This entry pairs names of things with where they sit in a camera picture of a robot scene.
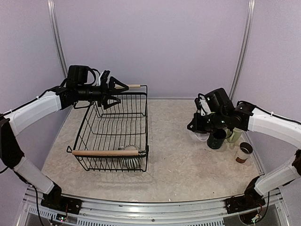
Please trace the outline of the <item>white ceramic bowl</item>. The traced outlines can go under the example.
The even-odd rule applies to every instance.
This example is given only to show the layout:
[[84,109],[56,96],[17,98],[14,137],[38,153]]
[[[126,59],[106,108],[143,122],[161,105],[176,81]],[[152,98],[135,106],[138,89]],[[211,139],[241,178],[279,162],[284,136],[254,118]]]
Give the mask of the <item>white ceramic bowl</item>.
[[191,132],[190,131],[190,136],[192,140],[196,142],[206,142],[209,138],[208,133],[197,133],[197,132]]

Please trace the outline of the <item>dark green mug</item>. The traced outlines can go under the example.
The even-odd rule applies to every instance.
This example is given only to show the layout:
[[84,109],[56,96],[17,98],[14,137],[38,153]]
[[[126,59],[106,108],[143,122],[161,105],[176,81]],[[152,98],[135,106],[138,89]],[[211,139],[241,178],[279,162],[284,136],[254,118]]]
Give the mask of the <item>dark green mug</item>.
[[211,149],[217,150],[221,148],[225,138],[226,138],[226,131],[223,129],[219,129],[214,133],[211,133],[207,140],[207,146]]

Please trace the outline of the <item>light green mug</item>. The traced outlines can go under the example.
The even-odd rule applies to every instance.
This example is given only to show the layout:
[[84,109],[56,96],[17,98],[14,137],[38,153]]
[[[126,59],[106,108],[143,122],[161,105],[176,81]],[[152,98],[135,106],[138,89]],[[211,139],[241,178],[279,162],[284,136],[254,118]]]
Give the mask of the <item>light green mug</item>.
[[227,136],[226,139],[229,143],[235,143],[238,141],[242,134],[243,130],[234,128],[233,130],[227,129]]

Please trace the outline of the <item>black wire dish rack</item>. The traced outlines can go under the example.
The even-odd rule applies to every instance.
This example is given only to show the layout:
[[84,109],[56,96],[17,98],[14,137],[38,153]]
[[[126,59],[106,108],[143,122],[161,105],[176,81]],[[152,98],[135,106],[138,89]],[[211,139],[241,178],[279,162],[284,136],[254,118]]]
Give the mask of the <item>black wire dish rack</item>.
[[[71,153],[86,171],[145,172],[148,165],[148,87],[116,96],[121,103],[108,109],[93,103],[87,107]],[[120,146],[136,145],[137,150],[118,150]],[[141,158],[138,169],[126,169],[122,158]]]

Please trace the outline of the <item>white brown cup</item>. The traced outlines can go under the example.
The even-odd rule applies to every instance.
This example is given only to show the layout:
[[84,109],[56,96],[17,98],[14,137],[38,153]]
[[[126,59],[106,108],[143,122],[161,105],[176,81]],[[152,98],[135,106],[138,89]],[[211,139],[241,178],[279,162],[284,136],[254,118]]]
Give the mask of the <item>white brown cup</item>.
[[245,163],[246,160],[252,154],[252,152],[253,152],[253,147],[247,142],[242,142],[239,145],[239,149],[235,154],[235,161],[238,163]]

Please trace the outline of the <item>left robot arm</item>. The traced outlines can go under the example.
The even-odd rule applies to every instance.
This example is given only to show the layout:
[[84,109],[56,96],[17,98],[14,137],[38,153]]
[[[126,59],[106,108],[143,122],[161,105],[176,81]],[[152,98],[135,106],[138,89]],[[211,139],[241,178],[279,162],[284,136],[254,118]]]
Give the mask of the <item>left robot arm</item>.
[[42,206],[67,211],[80,200],[62,196],[62,189],[44,175],[25,157],[16,137],[42,118],[76,106],[79,101],[97,102],[108,109],[121,102],[116,96],[129,90],[129,86],[109,75],[85,65],[71,65],[67,78],[59,86],[47,89],[32,101],[0,116],[0,158],[4,165],[25,183],[43,194]]

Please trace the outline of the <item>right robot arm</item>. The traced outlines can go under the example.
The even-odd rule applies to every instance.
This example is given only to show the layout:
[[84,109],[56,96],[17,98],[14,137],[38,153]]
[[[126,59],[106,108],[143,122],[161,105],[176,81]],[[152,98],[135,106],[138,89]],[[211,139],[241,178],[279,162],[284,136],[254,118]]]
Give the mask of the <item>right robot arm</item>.
[[233,105],[224,88],[218,88],[195,98],[197,111],[187,129],[195,133],[213,133],[218,129],[241,129],[259,132],[285,141],[297,148],[295,155],[273,171],[255,177],[244,194],[225,200],[228,213],[265,205],[263,196],[279,186],[285,186],[301,176],[301,124],[267,112],[247,101]]

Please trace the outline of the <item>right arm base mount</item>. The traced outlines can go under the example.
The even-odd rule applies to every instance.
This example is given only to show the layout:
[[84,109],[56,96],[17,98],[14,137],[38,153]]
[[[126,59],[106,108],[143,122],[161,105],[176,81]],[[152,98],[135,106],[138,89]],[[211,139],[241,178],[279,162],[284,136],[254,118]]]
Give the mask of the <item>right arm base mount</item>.
[[255,182],[259,177],[254,178],[246,187],[243,195],[232,196],[226,199],[225,206],[228,214],[251,210],[266,204],[263,195],[255,191]]

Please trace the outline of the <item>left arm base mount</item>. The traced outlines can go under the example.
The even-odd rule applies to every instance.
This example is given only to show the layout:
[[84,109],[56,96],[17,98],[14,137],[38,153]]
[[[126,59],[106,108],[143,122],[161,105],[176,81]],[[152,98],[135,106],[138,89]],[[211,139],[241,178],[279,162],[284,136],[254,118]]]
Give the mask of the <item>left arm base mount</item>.
[[43,194],[41,205],[53,210],[78,215],[82,206],[82,200],[63,196],[61,187],[54,183],[50,192]]

